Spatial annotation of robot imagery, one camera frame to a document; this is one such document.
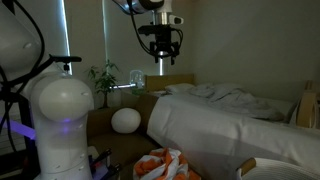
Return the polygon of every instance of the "white robot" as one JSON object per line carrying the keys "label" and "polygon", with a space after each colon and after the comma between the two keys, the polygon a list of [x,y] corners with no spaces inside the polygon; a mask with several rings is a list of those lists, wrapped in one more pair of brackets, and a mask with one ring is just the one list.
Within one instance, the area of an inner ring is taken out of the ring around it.
{"label": "white robot", "polygon": [[[157,27],[183,21],[171,15],[171,0],[113,1],[131,15],[153,10]],[[148,34],[168,36],[168,32],[161,31]],[[159,44],[155,44],[162,48],[152,50],[157,58],[161,57],[158,52],[173,47],[171,36],[165,40],[160,37]],[[172,49],[166,57],[177,55]],[[41,169],[36,179],[90,180],[86,119],[93,108],[92,94],[83,82],[61,72],[53,59],[0,2],[1,93],[19,93],[30,101]]]}

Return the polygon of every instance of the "white bedsheet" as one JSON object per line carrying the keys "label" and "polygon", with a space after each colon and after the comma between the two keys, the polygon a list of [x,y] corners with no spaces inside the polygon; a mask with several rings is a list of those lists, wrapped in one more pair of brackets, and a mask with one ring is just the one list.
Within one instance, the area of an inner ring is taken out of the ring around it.
{"label": "white bedsheet", "polygon": [[159,98],[148,135],[179,149],[206,179],[234,179],[250,157],[293,163],[320,173],[320,134],[208,107],[188,95]]}

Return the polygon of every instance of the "potted plant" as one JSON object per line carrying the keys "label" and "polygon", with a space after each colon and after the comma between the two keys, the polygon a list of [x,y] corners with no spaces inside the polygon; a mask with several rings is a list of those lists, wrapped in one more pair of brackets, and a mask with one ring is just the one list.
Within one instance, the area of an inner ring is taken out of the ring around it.
{"label": "potted plant", "polygon": [[114,88],[117,86],[117,79],[114,75],[110,74],[112,69],[119,71],[119,68],[116,64],[112,63],[109,59],[107,60],[103,68],[98,68],[96,66],[91,66],[88,72],[88,77],[94,82],[94,87],[96,93],[103,93],[104,102],[102,108],[108,107],[108,93],[114,91]]}

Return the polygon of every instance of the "bed frame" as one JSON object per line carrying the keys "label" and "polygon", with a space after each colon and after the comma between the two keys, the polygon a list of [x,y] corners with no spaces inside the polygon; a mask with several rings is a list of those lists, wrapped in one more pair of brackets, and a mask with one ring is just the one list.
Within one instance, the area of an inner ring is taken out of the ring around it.
{"label": "bed frame", "polygon": [[[166,86],[179,83],[195,84],[194,75],[145,76],[145,89],[147,92],[165,90]],[[320,129],[319,100],[320,84],[307,81],[297,111],[297,126]]]}

